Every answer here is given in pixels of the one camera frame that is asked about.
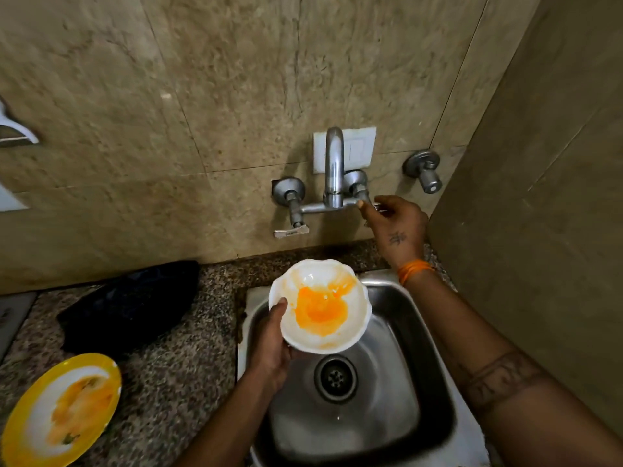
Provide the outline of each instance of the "arm tattoo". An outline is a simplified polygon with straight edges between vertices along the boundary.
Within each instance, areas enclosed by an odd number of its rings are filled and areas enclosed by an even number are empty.
[[[483,414],[546,377],[536,362],[520,351],[513,351],[472,375],[461,391],[474,412]]]
[[[395,233],[392,233],[389,235],[389,244],[390,245],[396,244],[397,246],[399,246],[400,243],[404,241],[406,238],[407,238],[407,235],[404,232],[396,231]]]

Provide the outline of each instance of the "sink drain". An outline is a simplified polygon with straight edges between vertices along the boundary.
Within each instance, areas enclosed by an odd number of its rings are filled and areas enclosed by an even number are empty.
[[[344,403],[353,397],[357,389],[357,371],[346,357],[327,355],[316,366],[314,381],[325,400]]]

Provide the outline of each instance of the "hand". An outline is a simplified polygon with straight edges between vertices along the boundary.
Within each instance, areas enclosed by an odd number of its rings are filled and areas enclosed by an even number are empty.
[[[281,319],[288,309],[288,301],[281,298],[270,308],[269,315],[260,324],[260,334],[251,356],[249,370],[267,377],[270,389],[277,393],[284,385],[292,360],[290,347],[281,334]]]
[[[426,213],[417,204],[395,195],[379,195],[374,201],[394,212],[393,216],[385,218],[369,203],[357,203],[374,233],[381,256],[396,271],[409,261],[424,259]]]

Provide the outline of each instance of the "forearm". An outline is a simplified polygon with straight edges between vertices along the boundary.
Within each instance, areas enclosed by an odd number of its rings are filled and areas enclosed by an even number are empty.
[[[261,370],[245,372],[174,467],[241,465],[273,394],[274,388]]]
[[[432,271],[406,288],[467,403],[509,466],[610,466],[620,440]]]

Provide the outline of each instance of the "orange wristband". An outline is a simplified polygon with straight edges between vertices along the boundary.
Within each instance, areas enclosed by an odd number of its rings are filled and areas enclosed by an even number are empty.
[[[400,285],[403,285],[409,280],[409,277],[422,270],[432,270],[432,267],[428,262],[417,259],[407,262],[405,265],[398,269],[398,280]]]

